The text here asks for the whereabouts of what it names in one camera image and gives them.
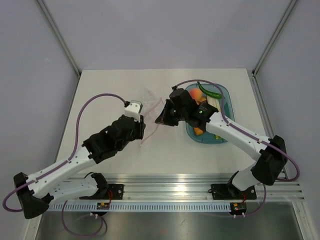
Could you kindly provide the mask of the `toy peach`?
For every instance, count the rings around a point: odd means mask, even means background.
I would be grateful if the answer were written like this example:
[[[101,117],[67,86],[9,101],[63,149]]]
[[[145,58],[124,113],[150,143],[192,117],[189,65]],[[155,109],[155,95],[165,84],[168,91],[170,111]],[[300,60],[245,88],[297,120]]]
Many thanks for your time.
[[[203,96],[203,93],[199,88],[190,89],[189,94],[192,97],[192,99],[194,99],[195,101],[199,101]]]

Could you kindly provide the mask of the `clear zip top bag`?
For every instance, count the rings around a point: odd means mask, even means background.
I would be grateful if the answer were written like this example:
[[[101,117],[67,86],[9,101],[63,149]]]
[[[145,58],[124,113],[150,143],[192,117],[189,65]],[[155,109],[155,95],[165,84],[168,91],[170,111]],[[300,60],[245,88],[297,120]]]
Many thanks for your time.
[[[139,90],[138,101],[143,105],[141,114],[146,125],[143,139],[140,141],[141,146],[158,130],[160,125],[155,123],[155,120],[162,112],[165,104],[161,97],[145,87]]]

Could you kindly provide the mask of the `orange papaya slice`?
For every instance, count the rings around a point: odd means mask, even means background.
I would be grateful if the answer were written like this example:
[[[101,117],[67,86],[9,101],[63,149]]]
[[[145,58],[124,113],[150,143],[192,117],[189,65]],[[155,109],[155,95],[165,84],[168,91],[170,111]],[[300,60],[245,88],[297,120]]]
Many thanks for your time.
[[[195,128],[193,129],[193,131],[194,131],[194,134],[195,134],[196,136],[201,136],[201,135],[204,133],[203,130],[201,130],[200,128],[197,128],[197,127],[195,127]]]

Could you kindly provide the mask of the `celery stalk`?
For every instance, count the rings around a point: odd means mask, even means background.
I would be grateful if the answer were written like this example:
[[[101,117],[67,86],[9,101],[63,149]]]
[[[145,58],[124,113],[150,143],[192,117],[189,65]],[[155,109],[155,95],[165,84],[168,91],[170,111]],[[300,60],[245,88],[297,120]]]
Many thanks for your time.
[[[210,96],[206,97],[207,103],[213,107],[215,107],[219,112],[221,111],[219,100]]]

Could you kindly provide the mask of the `green chili pepper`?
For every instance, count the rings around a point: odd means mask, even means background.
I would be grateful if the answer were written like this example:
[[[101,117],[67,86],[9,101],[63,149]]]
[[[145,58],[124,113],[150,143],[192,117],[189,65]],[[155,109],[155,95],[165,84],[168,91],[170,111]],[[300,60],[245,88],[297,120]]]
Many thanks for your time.
[[[197,85],[199,87],[199,89],[205,94],[207,95],[208,97],[211,97],[211,98],[214,98],[214,99],[221,99],[222,98],[222,95],[220,93],[216,93],[216,92],[212,92],[212,91],[209,91],[207,89],[205,89],[199,81],[197,81]]]

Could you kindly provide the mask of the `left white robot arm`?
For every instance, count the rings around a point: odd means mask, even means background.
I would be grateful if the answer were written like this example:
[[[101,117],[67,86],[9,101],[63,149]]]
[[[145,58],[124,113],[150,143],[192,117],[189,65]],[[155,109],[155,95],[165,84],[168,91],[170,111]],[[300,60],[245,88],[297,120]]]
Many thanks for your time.
[[[13,181],[24,217],[35,218],[52,205],[71,199],[103,199],[108,196],[109,184],[101,173],[95,172],[87,180],[67,179],[114,157],[128,143],[143,139],[145,127],[142,115],[139,119],[122,115],[86,139],[70,159],[30,175],[16,174]]]

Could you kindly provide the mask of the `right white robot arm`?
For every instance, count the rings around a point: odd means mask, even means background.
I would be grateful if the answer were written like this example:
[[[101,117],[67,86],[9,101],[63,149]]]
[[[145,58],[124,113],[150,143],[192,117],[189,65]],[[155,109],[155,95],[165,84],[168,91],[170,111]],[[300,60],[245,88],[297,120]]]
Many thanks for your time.
[[[181,121],[222,137],[255,161],[232,175],[222,190],[225,198],[241,198],[248,188],[259,183],[272,186],[288,161],[285,141],[281,137],[255,134],[225,117],[208,102],[197,103],[187,90],[178,88],[166,99],[155,123],[175,127]]]

